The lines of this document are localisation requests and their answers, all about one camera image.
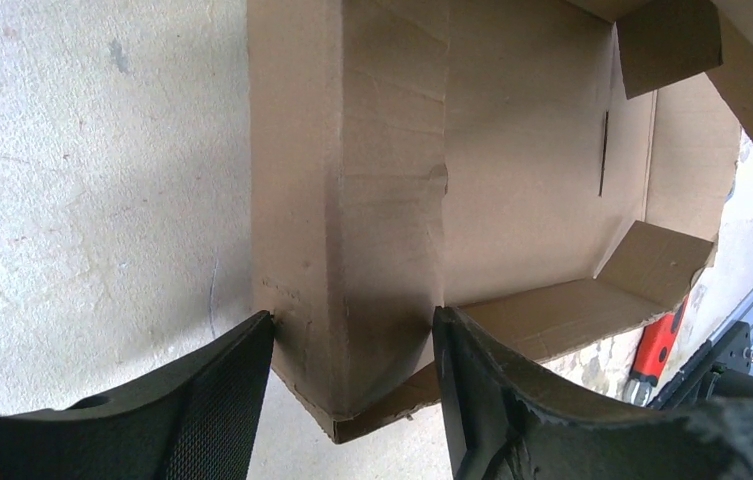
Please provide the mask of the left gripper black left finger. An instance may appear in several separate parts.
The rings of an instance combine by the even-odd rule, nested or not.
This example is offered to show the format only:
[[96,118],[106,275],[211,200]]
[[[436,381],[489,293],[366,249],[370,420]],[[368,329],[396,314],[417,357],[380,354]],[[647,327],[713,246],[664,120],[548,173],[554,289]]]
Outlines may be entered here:
[[0,416],[0,479],[244,479],[273,345],[261,311],[64,410]]

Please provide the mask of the brown cardboard box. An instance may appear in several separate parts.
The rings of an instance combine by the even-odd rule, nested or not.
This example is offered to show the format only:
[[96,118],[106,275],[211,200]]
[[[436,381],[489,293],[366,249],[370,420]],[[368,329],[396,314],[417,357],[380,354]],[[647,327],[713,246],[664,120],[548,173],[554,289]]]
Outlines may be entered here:
[[753,140],[753,1],[251,1],[253,303],[337,444],[466,311],[536,362],[679,306]]

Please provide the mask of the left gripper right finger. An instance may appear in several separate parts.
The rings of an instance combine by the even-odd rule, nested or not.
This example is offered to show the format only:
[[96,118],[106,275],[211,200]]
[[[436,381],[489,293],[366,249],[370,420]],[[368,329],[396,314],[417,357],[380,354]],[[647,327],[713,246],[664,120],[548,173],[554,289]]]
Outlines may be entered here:
[[457,479],[753,479],[753,383],[666,410],[588,390],[437,308],[435,365]]

